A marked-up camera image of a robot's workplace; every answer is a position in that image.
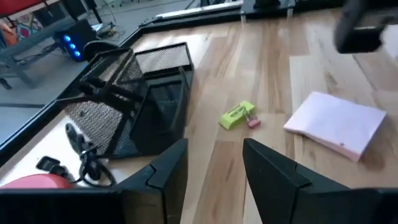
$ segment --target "yellow-green eraser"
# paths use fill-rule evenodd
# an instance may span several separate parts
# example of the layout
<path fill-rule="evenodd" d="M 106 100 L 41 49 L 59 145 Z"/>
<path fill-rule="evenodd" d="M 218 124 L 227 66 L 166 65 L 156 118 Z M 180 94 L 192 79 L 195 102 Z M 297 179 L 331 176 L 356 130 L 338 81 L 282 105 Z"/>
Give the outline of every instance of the yellow-green eraser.
<path fill-rule="evenodd" d="M 247 101 L 242 101 L 239 105 L 235 106 L 232 110 L 222 115 L 220 125 L 227 130 L 234 128 L 239 122 L 245 120 L 244 112 L 252 113 L 255 106 Z"/>

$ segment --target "gray floor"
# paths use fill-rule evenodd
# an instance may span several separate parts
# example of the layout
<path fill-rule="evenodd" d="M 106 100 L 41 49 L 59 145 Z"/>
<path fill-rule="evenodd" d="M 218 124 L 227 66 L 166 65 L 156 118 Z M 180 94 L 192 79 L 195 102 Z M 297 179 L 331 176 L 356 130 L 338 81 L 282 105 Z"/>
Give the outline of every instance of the gray floor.
<path fill-rule="evenodd" d="M 117 35 L 111 41 L 120 43 L 131 32 L 137 29 L 148 17 L 165 12 L 183 10 L 191 4 L 192 0 L 152 0 L 129 2 L 124 1 L 122 7 L 102 6 L 99 14 L 104 22 L 115 22 L 123 35 Z M 97 23 L 94 15 L 89 15 L 90 24 Z M 41 51 L 42 47 L 51 44 L 53 40 L 46 40 L 39 46 L 26 52 L 26 55 Z M 36 84 L 35 89 L 27 88 L 18 79 L 8 79 L 13 89 L 5 90 L 0 87 L 0 103 L 33 103 L 46 104 L 54 100 L 65 87 L 79 74 L 86 66 L 85 62 L 76 63 L 62 55 L 60 51 L 42 58 L 27 71 L 27 74 Z M 39 109 L 26 108 L 0 108 L 0 142 L 5 141 L 10 135 L 17 131 Z"/>

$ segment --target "notepad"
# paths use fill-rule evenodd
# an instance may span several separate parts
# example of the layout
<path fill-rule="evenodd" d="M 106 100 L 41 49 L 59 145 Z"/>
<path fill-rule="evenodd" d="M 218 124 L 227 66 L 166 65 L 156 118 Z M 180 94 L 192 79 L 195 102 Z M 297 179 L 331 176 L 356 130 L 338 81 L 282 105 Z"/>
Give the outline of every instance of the notepad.
<path fill-rule="evenodd" d="M 284 129 L 303 134 L 358 162 L 385 116 L 386 112 L 377 108 L 312 92 Z"/>

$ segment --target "blue led light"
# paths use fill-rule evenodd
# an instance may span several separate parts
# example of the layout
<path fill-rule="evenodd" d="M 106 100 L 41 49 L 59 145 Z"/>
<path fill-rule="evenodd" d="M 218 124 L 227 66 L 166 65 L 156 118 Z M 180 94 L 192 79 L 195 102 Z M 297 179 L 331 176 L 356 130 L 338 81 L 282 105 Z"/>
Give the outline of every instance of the blue led light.
<path fill-rule="evenodd" d="M 70 36 L 64 35 L 64 36 L 63 36 L 63 39 L 64 39 L 66 42 L 69 42 L 69 41 L 70 41 Z"/>

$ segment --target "pink notepad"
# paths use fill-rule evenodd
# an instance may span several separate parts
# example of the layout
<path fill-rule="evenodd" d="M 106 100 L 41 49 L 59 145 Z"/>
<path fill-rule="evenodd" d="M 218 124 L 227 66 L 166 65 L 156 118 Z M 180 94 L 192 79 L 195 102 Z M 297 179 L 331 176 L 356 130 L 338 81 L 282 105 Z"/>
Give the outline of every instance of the pink notepad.
<path fill-rule="evenodd" d="M 285 124 L 358 162 L 386 112 L 319 92 L 312 92 Z"/>

